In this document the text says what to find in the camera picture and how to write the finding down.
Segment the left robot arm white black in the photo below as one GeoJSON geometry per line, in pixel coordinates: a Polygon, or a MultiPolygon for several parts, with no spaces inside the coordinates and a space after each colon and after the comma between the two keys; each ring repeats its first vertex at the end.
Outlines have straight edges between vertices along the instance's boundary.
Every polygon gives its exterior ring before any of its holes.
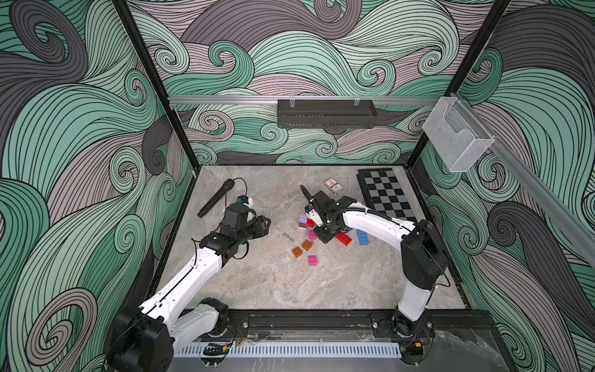
{"type": "Polygon", "coordinates": [[[186,315],[186,305],[233,258],[241,245],[265,237],[262,215],[242,228],[220,226],[195,244],[195,255],[161,290],[138,307],[122,310],[112,324],[108,366],[116,371],[166,371],[174,355],[199,336],[225,329],[223,303],[209,299],[186,315]]]}

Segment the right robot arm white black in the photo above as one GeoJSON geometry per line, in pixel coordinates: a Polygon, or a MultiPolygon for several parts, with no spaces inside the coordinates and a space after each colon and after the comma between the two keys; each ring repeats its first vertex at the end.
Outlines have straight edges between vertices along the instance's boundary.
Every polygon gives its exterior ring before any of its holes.
{"type": "Polygon", "coordinates": [[[312,197],[305,214],[315,224],[315,234],[328,243],[346,229],[355,229],[387,243],[401,254],[406,278],[404,292],[393,314],[393,329],[411,338],[424,322],[422,317],[449,265],[446,245],[429,221],[412,222],[370,209],[350,197],[312,197]]]}

